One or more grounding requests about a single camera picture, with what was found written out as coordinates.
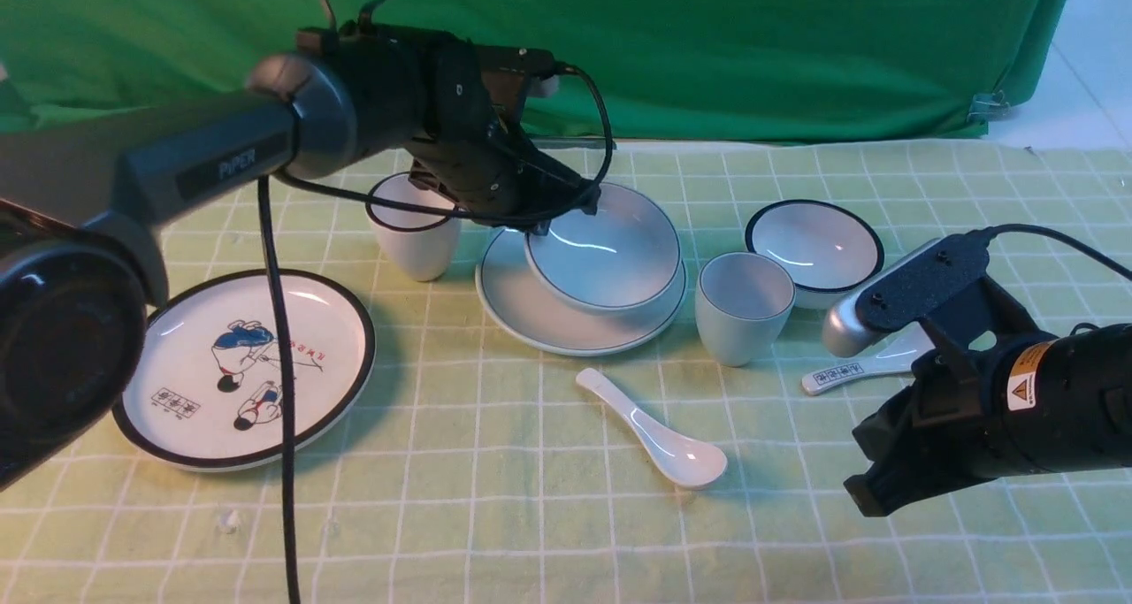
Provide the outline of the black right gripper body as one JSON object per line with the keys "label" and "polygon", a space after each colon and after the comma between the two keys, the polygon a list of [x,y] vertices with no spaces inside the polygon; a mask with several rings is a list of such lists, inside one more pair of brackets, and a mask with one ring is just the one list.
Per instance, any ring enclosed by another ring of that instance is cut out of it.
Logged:
{"label": "black right gripper body", "polygon": [[914,382],[854,428],[869,471],[844,481],[869,518],[993,482],[1075,471],[1075,445],[1050,394],[1065,389],[1073,338],[1044,333],[981,277],[914,322],[934,350]]}

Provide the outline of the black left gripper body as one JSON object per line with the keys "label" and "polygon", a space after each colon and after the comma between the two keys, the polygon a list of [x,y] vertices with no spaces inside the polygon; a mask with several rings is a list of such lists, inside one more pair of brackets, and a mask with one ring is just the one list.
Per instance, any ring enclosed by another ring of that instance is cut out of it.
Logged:
{"label": "black left gripper body", "polygon": [[441,29],[351,21],[342,35],[396,43],[419,57],[424,120],[405,143],[418,185],[484,226],[544,233],[572,210],[594,216],[602,176],[588,180],[549,156],[522,126],[528,96],[554,93],[561,76],[578,77],[602,104],[577,64],[548,50],[475,44]]}

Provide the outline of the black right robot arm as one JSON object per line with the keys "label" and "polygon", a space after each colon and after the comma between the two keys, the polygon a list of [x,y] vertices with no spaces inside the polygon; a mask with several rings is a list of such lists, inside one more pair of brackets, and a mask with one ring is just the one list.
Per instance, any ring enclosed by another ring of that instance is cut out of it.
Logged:
{"label": "black right robot arm", "polygon": [[1129,466],[1129,325],[1056,337],[981,277],[950,297],[871,294],[869,329],[933,343],[914,382],[854,428],[869,471],[844,490],[869,518],[995,478]]}

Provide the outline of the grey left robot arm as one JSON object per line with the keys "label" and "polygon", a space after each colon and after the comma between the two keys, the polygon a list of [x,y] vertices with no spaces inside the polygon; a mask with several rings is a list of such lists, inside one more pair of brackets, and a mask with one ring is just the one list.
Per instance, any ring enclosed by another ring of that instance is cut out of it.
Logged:
{"label": "grey left robot arm", "polygon": [[147,307],[165,307],[158,230],[267,176],[324,176],[388,149],[448,201],[441,216],[544,234],[593,214],[588,180],[538,149],[496,101],[583,77],[533,48],[477,45],[361,16],[305,28],[243,89],[3,136],[3,485],[69,446],[121,397]]}

